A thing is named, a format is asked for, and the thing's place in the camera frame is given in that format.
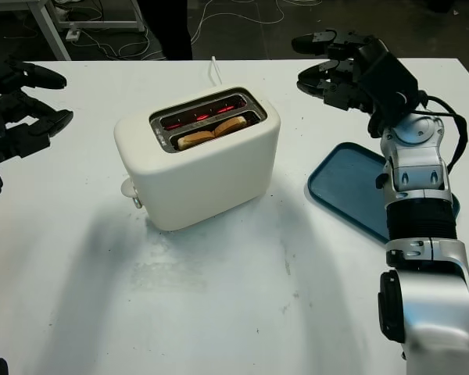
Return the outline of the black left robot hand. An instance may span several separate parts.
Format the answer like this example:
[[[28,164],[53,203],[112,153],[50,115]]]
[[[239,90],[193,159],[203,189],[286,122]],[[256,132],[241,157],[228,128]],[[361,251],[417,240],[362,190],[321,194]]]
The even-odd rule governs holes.
[[[49,147],[50,139],[73,119],[72,111],[55,110],[23,88],[61,90],[66,85],[63,75],[43,66],[15,59],[0,62],[0,163]]]

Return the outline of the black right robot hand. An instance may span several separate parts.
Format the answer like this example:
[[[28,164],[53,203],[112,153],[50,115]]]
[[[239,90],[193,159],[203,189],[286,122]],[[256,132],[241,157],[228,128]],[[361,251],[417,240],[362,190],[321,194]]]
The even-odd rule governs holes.
[[[418,106],[417,79],[373,35],[327,29],[296,37],[292,48],[327,61],[298,74],[297,87],[338,109],[358,109],[397,123]]]

